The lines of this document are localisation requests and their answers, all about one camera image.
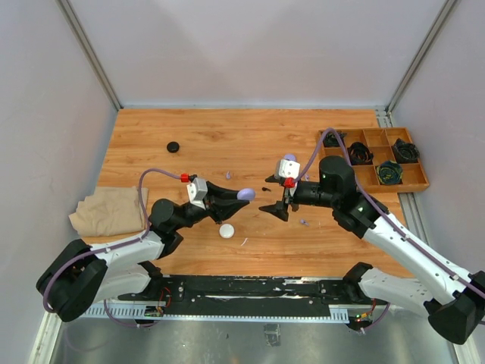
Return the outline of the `white earbud charging case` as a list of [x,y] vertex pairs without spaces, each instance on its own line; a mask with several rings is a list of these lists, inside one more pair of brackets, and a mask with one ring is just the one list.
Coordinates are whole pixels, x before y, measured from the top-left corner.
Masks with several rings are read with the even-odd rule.
[[231,224],[222,224],[219,228],[219,234],[224,239],[230,239],[235,234],[235,227]]

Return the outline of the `black earbud charging case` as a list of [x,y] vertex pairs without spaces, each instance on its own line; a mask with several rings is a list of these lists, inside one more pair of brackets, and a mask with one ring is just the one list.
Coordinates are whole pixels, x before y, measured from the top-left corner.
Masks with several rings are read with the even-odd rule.
[[171,141],[166,145],[166,149],[169,153],[177,153],[180,150],[180,144],[176,141]]

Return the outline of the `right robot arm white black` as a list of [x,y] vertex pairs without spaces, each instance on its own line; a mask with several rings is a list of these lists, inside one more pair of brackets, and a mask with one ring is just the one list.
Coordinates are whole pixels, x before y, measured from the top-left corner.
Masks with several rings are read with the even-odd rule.
[[317,182],[301,180],[298,162],[282,159],[268,183],[283,187],[281,200],[263,206],[282,221],[300,205],[330,208],[337,224],[392,256],[414,275],[406,280],[358,263],[344,277],[345,298],[383,300],[427,317],[447,341],[462,345],[484,319],[484,273],[451,262],[416,237],[384,205],[368,195],[347,161],[331,155],[319,162]]

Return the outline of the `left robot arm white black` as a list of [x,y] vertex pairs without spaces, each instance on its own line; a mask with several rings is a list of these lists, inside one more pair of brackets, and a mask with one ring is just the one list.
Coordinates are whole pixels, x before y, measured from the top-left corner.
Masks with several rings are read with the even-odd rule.
[[198,177],[186,188],[189,200],[182,205],[169,199],[153,204],[142,233],[99,246],[71,241],[36,282],[45,310],[71,322],[92,304],[124,294],[157,298],[162,281],[151,262],[180,245],[179,229],[205,218],[222,224],[255,198],[251,188],[228,190]]

